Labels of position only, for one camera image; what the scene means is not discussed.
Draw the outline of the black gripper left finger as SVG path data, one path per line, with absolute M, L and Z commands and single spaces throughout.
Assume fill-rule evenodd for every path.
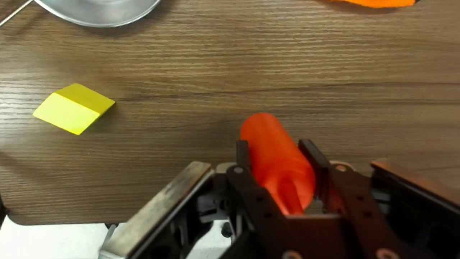
M 236 163 L 227 169 L 227 186 L 237 237 L 226 250 L 226 259 L 282 259 L 282 212 L 252 174 L 247 140 L 236 142 Z

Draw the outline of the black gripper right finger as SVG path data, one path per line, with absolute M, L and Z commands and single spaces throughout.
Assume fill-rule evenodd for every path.
M 344 222 L 342 234 L 355 259 L 417 259 L 420 250 L 392 231 L 372 197 L 371 181 L 349 165 L 334 165 L 311 140 L 298 143 L 316 174 L 316 197 Z

